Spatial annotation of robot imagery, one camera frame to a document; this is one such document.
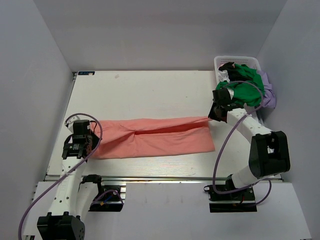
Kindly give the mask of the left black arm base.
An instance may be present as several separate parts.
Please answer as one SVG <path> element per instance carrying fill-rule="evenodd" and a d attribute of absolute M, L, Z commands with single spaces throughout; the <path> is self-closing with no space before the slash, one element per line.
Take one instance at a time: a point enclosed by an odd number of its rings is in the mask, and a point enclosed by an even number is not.
<path fill-rule="evenodd" d="M 90 212 L 120 212 L 124 205 L 124 190 L 121 185 L 105 184 L 102 177 L 96 174 L 84 176 L 81 184 L 92 183 L 95 185 L 97 195 L 90 205 Z"/>

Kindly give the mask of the salmon pink t shirt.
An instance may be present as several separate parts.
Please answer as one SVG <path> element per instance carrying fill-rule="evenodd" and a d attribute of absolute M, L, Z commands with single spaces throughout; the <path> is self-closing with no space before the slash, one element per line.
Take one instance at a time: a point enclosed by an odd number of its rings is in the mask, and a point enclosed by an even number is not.
<path fill-rule="evenodd" d="M 102 120 L 102 140 L 93 158 L 125 159 L 177 156 L 215 151 L 206 116 Z"/>

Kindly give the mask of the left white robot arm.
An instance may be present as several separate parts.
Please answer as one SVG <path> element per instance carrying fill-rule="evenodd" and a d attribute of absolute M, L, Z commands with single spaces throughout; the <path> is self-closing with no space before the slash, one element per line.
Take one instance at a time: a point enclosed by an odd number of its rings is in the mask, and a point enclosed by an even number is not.
<path fill-rule="evenodd" d="M 83 176 L 87 156 L 99 142 L 89 120 L 72 118 L 67 125 L 71 134 L 62 149 L 61 176 L 53 202 L 45 216 L 37 221 L 44 240 L 82 240 L 85 237 L 84 219 L 93 199 L 105 196 L 106 187 L 98 175 Z"/>

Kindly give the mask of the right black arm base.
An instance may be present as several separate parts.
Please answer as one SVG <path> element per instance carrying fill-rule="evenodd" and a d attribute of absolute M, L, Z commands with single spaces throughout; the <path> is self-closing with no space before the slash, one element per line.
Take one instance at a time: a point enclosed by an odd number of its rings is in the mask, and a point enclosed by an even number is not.
<path fill-rule="evenodd" d="M 203 191 L 208 194 L 210 213 L 253 213 L 257 212 L 253 187 L 233 192 L 218 194 L 213 185 L 206 185 Z"/>

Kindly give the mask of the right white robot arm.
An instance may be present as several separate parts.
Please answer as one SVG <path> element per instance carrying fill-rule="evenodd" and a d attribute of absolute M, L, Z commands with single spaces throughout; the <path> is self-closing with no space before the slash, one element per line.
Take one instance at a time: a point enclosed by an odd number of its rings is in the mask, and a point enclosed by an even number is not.
<path fill-rule="evenodd" d="M 228 89 L 213 90 L 213 104 L 208 117 L 211 120 L 225 122 L 232 129 L 224 140 L 217 156 L 220 161 L 223 150 L 234 131 L 238 131 L 250 144 L 248 164 L 241 170 L 229 175 L 223 190 L 213 191 L 236 200 L 244 190 L 254 186 L 260 180 L 288 172 L 291 168 L 288 139 L 283 131 L 272 131 L 253 118 L 251 112 L 237 104 Z"/>

